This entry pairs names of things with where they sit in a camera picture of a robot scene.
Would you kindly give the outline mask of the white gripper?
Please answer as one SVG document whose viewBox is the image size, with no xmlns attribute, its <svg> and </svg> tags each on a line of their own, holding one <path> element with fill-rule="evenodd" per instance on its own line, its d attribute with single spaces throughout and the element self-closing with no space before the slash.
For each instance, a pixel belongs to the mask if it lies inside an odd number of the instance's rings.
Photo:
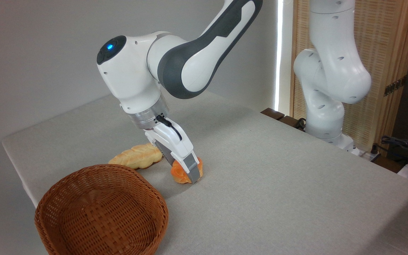
<svg viewBox="0 0 408 255">
<path fill-rule="evenodd" d="M 199 159 L 193 151 L 194 147 L 177 123 L 172 120 L 161 120 L 156 126 L 145 129 L 144 132 L 171 166 L 175 161 L 183 166 L 191 183 L 194 184 L 201 179 Z"/>
</svg>

